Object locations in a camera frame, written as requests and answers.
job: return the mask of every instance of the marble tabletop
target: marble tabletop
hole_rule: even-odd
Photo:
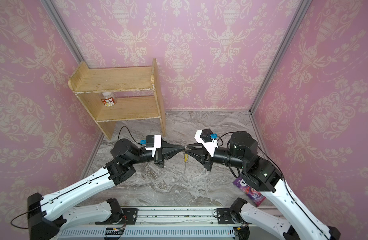
[[[129,127],[133,137],[139,142],[144,140],[146,135],[161,134],[159,119],[119,121],[112,139],[109,141],[104,137],[89,174],[112,160],[110,150],[116,143],[122,126]],[[166,112],[167,135],[163,139],[179,145],[195,143],[196,130],[206,128],[210,128],[218,136],[226,132],[247,131],[256,139],[247,111]],[[224,146],[229,136],[228,134],[223,137]],[[132,140],[126,128],[121,131],[121,138]],[[237,197],[252,202],[246,194],[233,185],[235,178],[227,167],[214,164],[212,171],[207,172],[191,156],[185,164],[184,152],[166,160],[165,167],[162,169],[153,163],[135,164],[134,168],[136,173],[127,181],[92,196],[82,204],[95,204],[108,198],[118,199],[122,206],[229,206]],[[273,204],[266,199],[262,205]]]

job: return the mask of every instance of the candy package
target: candy package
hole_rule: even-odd
[[[248,195],[257,206],[265,200],[265,197],[260,192],[257,192],[254,188],[250,187],[241,177],[236,178],[233,184],[241,191],[245,192],[245,194]]]

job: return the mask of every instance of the plastic bottle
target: plastic bottle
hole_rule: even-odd
[[[107,107],[113,106],[116,103],[114,93],[102,93],[101,100]]]

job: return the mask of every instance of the floral wallpaper pattern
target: floral wallpaper pattern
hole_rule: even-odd
[[[248,109],[300,0],[53,2],[90,68],[156,57],[165,109]]]
[[[80,179],[99,135],[68,88],[76,61],[40,1],[0,0],[0,238],[27,197]],[[26,227],[20,217],[15,224]]]
[[[292,189],[368,239],[368,1],[313,1],[255,114]]]

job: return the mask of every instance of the wooden shelf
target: wooden shelf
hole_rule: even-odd
[[[112,107],[101,107],[96,117],[98,122],[158,118],[155,97],[117,98]]]
[[[159,118],[165,136],[165,111],[158,81],[156,59],[152,66],[89,69],[81,62],[68,85],[97,126],[110,140],[116,121]],[[118,98],[106,107],[99,93],[153,90],[153,96]]]

